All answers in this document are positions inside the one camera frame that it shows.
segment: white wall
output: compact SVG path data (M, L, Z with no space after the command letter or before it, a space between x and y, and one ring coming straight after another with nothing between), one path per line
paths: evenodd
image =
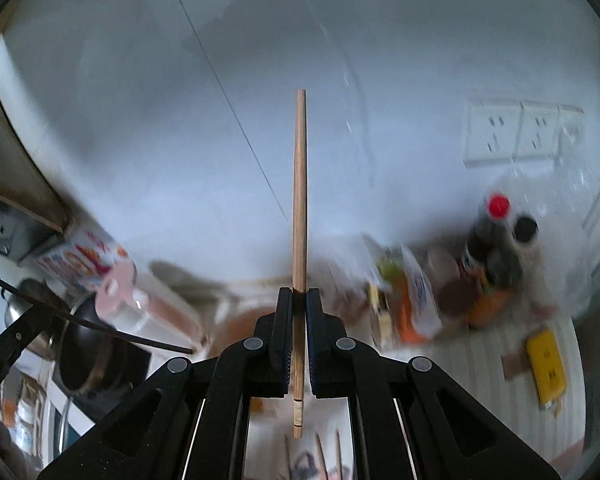
M218 280L289 271L298 87L313 236L466 229L506 170L462 163L469 98L580 106L600 179L585 0L21 0L0 44L49 180L139 263Z

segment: power socket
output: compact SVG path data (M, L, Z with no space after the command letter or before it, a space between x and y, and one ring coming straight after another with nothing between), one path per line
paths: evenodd
M558 154L558 106L522 103L520 136L514 157Z
M521 114L522 106L517 101L470 103L464 162L470 164L513 157Z

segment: wooden chopstick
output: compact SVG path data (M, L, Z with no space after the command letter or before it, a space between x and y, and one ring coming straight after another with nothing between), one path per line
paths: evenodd
M296 94L293 220L294 292L306 293L306 91ZM304 302L294 302L292 365L294 371L294 437L302 437L304 409Z
M342 454L340 451L339 430L336 430L336 480L342 480Z
M324 461L324 453L322 452L322 444L320 443L320 435L315 434L315 447L318 451L318 467L320 468L320 480L329 480L327 473L327 463Z

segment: black bottle cap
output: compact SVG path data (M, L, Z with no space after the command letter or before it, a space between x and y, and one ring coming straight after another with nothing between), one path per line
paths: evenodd
M521 216L513 227L513 237L521 244L529 243L538 233L538 223L531 216Z

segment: cable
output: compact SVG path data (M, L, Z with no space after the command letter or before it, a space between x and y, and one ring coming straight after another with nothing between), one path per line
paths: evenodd
M68 312L64 312L63 310L53 308L53 307L49 306L48 304L43 303L42 301L36 300L35 298L28 296L27 294L23 294L17 288L15 288L14 286L11 286L9 283L4 282L1 279L0 279L0 286L7 292L10 292L14 296L21 298L22 300L26 301L27 303L35 304L38 306L41 305L44 308L51 309L54 312L54 315L60 317L61 319L64 319L71 323L81 325L85 328L97 330L98 332L102 332L111 337L115 337L116 339L122 339L122 341L127 341L129 343L136 343L136 344L151 346L154 348L161 348L163 350L169 350L171 352L179 352L181 354L193 354L193 350L191 348L184 348L182 346L171 345L169 343L161 343L159 341L152 341L151 339L145 339L144 337L138 337L137 335L128 334L126 332L119 332L115 328L110 328L108 326L102 326L102 325L99 325L92 321L87 321L86 319L80 319L79 317L74 316L73 314L69 314Z

